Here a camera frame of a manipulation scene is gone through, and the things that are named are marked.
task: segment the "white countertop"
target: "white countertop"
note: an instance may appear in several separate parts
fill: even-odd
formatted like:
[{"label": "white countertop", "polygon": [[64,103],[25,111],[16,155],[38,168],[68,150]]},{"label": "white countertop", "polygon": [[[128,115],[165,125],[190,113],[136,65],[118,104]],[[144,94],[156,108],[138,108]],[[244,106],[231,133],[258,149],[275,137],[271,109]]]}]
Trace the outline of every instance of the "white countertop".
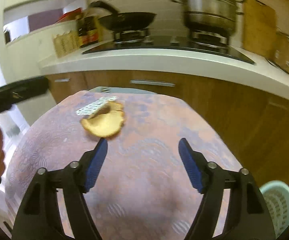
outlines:
[{"label": "white countertop", "polygon": [[88,70],[150,70],[191,74],[230,81],[289,99],[289,75],[263,57],[236,48],[256,65],[202,52],[178,49],[118,49],[82,55],[80,49],[63,58],[40,62],[43,75]]}]

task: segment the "black frying pan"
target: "black frying pan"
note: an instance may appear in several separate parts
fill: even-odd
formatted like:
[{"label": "black frying pan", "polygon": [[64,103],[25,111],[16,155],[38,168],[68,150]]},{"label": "black frying pan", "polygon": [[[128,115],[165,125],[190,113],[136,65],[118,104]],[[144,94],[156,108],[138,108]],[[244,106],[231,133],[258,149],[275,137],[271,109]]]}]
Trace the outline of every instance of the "black frying pan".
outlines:
[{"label": "black frying pan", "polygon": [[89,7],[98,7],[110,11],[112,14],[101,17],[99,22],[103,27],[117,33],[142,30],[148,27],[156,16],[155,13],[147,12],[119,13],[118,10],[104,1],[92,2]]}]

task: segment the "wooden cabinet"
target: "wooden cabinet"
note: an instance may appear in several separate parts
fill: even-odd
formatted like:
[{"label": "wooden cabinet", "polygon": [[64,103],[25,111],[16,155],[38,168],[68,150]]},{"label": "wooden cabinet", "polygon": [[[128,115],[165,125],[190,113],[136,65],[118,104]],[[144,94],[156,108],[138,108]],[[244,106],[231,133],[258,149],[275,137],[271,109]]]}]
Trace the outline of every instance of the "wooden cabinet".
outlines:
[{"label": "wooden cabinet", "polygon": [[70,72],[46,76],[50,81],[50,91],[56,101],[62,100],[81,90],[87,90],[85,76],[82,72]]},{"label": "wooden cabinet", "polygon": [[[98,86],[137,88],[181,98],[214,128],[259,186],[275,179],[289,185],[289,100],[232,82],[178,73],[108,70],[48,78],[57,102]],[[56,82],[68,78],[68,82]],[[139,80],[158,83],[130,82]]]}]

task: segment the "silver bolt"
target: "silver bolt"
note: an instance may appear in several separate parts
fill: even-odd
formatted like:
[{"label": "silver bolt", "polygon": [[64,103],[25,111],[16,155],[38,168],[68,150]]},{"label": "silver bolt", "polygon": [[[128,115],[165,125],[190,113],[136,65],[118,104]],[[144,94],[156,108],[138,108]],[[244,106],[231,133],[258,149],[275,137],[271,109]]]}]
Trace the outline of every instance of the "silver bolt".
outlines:
[{"label": "silver bolt", "polygon": [[240,170],[240,172],[241,172],[242,174],[244,174],[244,175],[248,175],[248,174],[249,174],[249,171],[248,171],[247,169],[245,169],[245,168],[242,168],[242,169]]},{"label": "silver bolt", "polygon": [[38,174],[39,175],[42,175],[42,174],[44,174],[46,172],[46,169],[45,168],[40,168],[40,169],[38,169]]},{"label": "silver bolt", "polygon": [[70,163],[70,167],[73,168],[73,169],[77,168],[78,166],[79,166],[79,162]]},{"label": "silver bolt", "polygon": [[208,167],[211,169],[215,169],[217,167],[217,164],[214,162],[208,162]]}]

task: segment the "pink patterned tablecloth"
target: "pink patterned tablecloth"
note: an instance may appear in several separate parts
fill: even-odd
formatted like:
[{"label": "pink patterned tablecloth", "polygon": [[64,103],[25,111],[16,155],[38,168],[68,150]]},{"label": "pink patterned tablecloth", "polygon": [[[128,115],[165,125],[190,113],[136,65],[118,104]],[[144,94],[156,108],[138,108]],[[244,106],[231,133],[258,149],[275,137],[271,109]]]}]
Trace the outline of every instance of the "pink patterned tablecloth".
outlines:
[{"label": "pink patterned tablecloth", "polygon": [[[185,137],[193,150],[222,168],[238,171],[240,163],[184,101],[163,95],[110,95],[124,103],[126,123],[108,141],[96,185],[85,194],[100,235],[104,240],[183,240],[202,195],[191,186],[178,153],[179,140]],[[94,149],[99,138],[86,133],[76,111],[102,96],[108,94],[80,91],[45,113],[26,133],[7,171],[11,220],[38,168],[62,169]],[[73,237],[61,191],[58,199],[64,230]],[[222,232],[228,200],[225,190],[215,235]]]}]

